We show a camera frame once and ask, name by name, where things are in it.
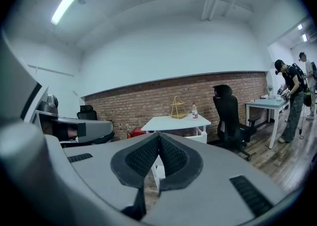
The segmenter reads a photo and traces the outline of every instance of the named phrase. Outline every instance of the black office chair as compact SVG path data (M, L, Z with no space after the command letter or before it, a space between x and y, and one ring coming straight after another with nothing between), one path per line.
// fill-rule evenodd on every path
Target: black office chair
M250 154L244 148L250 141L250 137L256 133L257 129L254 125L260 117L249 119L252 123L251 126L241 124L239 122L238 100L232 95L232 89L228 85L218 85L213 88L215 93L213 101L220 117L217 128L220 143L215 145L228 150L238 150L247 156L247 161L250 161Z
M98 120L97 112L91 105L81 105L80 112L77 113L79 119Z

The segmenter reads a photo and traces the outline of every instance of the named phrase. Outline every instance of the chair headrest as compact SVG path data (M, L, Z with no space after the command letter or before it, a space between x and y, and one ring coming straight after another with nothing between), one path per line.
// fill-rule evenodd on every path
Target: chair headrest
M80 106L81 113L91 112L93 110L94 110L94 108L91 105L81 105Z
M214 86L213 88L214 88L214 94L217 97L225 97L225 96L232 95L232 89L228 85L221 84L221 85Z

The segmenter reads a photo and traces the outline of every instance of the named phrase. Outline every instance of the plastic bottle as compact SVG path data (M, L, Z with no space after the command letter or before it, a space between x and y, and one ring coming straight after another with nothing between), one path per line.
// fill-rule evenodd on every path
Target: plastic bottle
M193 103L192 115L193 119L198 119L198 111L195 103Z

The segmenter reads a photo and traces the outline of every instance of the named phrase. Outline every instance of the cap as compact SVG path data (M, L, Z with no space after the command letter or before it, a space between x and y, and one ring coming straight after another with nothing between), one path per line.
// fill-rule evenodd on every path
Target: cap
M284 62L283 62L282 60L280 60L280 59L278 59L278 60L274 63L275 68L276 68L276 70L277 70L278 72L281 71L281 68L282 68L283 64L284 64Z

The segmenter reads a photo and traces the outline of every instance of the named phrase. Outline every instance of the man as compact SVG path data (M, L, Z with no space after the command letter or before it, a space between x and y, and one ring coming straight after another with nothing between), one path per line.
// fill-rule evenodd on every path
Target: man
M312 105L311 105L311 113L308 114L308 116L306 117L307 120L314 120L314 115L315 115L315 100L316 100L316 94L315 94L315 90L316 90L316 81L314 78L314 70L313 70L313 66L312 63L307 60L307 56L304 52L299 54L299 58L302 62L305 62L306 65L306 78L307 78L307 85L308 88L311 92L311 97L312 97Z
M281 72L285 79L283 91L287 88L290 90L290 112L287 120L286 128L282 136L278 139L279 143L290 143L297 130L297 125L301 116L301 111L304 103L303 87L299 83L298 73L295 67L286 65L283 61L278 59L275 62L277 72Z

